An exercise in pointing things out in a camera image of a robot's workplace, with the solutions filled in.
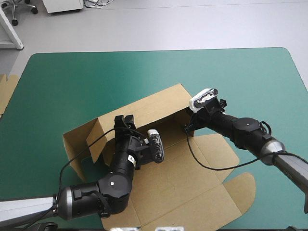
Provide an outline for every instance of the flattened cardboard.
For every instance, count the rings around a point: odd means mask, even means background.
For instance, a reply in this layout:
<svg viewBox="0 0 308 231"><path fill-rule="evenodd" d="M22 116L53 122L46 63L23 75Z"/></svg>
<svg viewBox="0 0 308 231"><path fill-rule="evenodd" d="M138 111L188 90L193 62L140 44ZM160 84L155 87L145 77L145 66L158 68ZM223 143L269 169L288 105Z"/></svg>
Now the flattened cardboard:
<svg viewBox="0 0 308 231"><path fill-rule="evenodd" d="M16 75L11 75L8 79L6 78L6 75L0 75L0 117L4 114L4 111L9 104L18 80L19 77Z"/></svg>
<svg viewBox="0 0 308 231"><path fill-rule="evenodd" d="M193 137L190 143L196 157L207 166L239 163L218 134ZM118 227L121 221L122 227L141 226L143 231L153 231L158 226L217 230L240 217L253 203L256 186L249 173L222 184L231 170L202 168L190 154L186 140L166 148L165 155L163 163L135 172L128 208L133 212L103 219L105 228Z"/></svg>
<svg viewBox="0 0 308 231"><path fill-rule="evenodd" d="M216 230L240 217L253 203L256 185L253 176L244 173L222 184L231 173L202 168L190 154L183 126L189 123L187 107L191 96L181 84L143 98L100 116L63 135L71 159L104 132L113 128L114 117L135 117L137 130L146 134L157 129L161 135L165 160L148 163L135 171L128 207L120 214L103 220L105 228L142 227L153 231L157 226L184 226L186 230ZM81 159L91 155L95 162L103 155L106 164L114 153L114 132L90 148L90 152L71 163L85 180ZM192 137L196 157L211 167L237 165L239 159L218 134Z"/></svg>

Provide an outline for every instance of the black cable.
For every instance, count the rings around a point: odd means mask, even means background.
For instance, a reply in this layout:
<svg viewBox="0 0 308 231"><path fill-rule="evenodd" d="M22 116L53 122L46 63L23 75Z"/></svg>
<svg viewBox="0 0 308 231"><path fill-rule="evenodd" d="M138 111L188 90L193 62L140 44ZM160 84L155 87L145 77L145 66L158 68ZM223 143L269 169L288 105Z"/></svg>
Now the black cable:
<svg viewBox="0 0 308 231"><path fill-rule="evenodd" d="M267 154L264 154L263 156L261 157L257 157L256 159L253 159L251 161L248 161L246 163L243 163L243 164L240 164L240 165L236 165L236 166L231 166L231 167L224 167L224 168L213 168L213 167L208 167L208 166L205 166L204 164L202 164L198 159L197 157L194 155L193 153L193 150L192 150L192 147L190 145L190 142L189 142L189 138L188 138L188 133L186 133L186 139L187 139L187 144L188 144L188 147L189 147L189 150L191 152L191 154L193 155L193 158L195 159L195 161L197 161L197 163L199 165L201 165L202 167L206 168L206 169L209 169L209 170L213 170L213 171L225 171L225 170L230 170L230 169L236 169L238 167L243 167L243 166L246 166L246 165L249 165L249 164L252 164L258 160L261 160L262 158L266 157L266 156L269 156L269 155L272 155L273 158L272 158L272 163L274 165L274 162L275 162L275 157L279 156L279 155L288 155L288 156L294 156L302 161L304 161L306 164L308 164L308 161L303 159L302 157L296 155L296 154L293 154L293 153L289 153L289 152L279 152L279 153L267 153Z"/></svg>
<svg viewBox="0 0 308 231"><path fill-rule="evenodd" d="M37 221L41 220L44 216L46 216L51 210L52 210L53 206L50 207L48 210L46 210L45 212L42 212L41 216L38 219L35 219L33 222L31 222L30 224L26 225L25 227L23 227L23 229L21 231L25 231L26 229L28 229L30 226L34 225Z"/></svg>
<svg viewBox="0 0 308 231"><path fill-rule="evenodd" d="M80 153L78 153L74 158L72 158L70 161L68 161L61 169L60 171L60 176L59 176L59 190L58 190L58 193L57 193L57 200L56 200L56 204L58 204L59 200L60 200L60 196L61 196L61 189L62 189L62 174L63 174L63 171L64 169L71 163L73 162L74 160L76 160L78 157L80 157L85 151L87 151L91 146L93 146L97 141L99 141L102 137L104 137L105 135L107 135L109 132L113 131L113 130L129 130L135 134L138 134L140 137L146 139L146 137L136 131L136 130L133 130L133 129L130 129L130 128L113 128L113 129L110 129L109 131L107 131L106 133L104 133L103 135L101 135L99 138L97 138L95 141L93 141L89 146L87 146L84 150L82 150ZM30 226L32 226L34 223L36 223L37 221L41 220L44 216L46 216L51 210L53 209L53 206L50 207L48 210L40 213L38 215L38 218L35 219L32 223L26 225L21 231L25 231L27 228L29 228Z"/></svg>
<svg viewBox="0 0 308 231"><path fill-rule="evenodd" d="M267 122L261 121L259 124L260 124L260 127L261 127L262 131L264 131L265 133L271 135L271 128L270 128L270 126L269 126L269 124Z"/></svg>

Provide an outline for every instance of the chair leg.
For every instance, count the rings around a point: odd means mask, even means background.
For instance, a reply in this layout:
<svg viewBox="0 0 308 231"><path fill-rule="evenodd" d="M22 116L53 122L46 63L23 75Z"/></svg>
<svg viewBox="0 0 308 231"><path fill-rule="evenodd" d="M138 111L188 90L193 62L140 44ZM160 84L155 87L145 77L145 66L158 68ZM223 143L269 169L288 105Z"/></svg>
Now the chair leg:
<svg viewBox="0 0 308 231"><path fill-rule="evenodd" d="M15 11L16 11L16 5L13 5L13 6L12 6L12 16L13 16L13 20L16 20Z"/></svg>
<svg viewBox="0 0 308 231"><path fill-rule="evenodd" d="M20 4L18 4L18 6L27 6L27 7L30 7L30 8L36 8L35 5L29 5L29 4L24 4L24 3L20 3Z"/></svg>

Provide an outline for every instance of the white cabinet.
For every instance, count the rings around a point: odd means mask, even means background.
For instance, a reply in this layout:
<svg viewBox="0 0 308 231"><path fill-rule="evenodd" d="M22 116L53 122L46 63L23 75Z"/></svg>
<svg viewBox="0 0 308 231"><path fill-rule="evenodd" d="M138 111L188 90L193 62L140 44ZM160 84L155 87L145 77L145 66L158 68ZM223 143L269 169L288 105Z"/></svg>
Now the white cabinet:
<svg viewBox="0 0 308 231"><path fill-rule="evenodd" d="M83 0L43 0L48 13L79 10L83 8Z"/></svg>

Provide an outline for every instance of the cardboard tab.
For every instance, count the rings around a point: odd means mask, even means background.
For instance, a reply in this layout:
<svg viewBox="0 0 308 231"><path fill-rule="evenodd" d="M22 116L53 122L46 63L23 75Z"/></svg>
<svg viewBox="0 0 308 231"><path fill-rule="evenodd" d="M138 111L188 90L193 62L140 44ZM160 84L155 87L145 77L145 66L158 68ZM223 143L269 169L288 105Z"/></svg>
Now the cardboard tab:
<svg viewBox="0 0 308 231"><path fill-rule="evenodd" d="M18 80L19 77L16 75L10 75L8 79L6 79L6 75L0 75L0 117L4 114L4 111L9 104Z"/></svg>

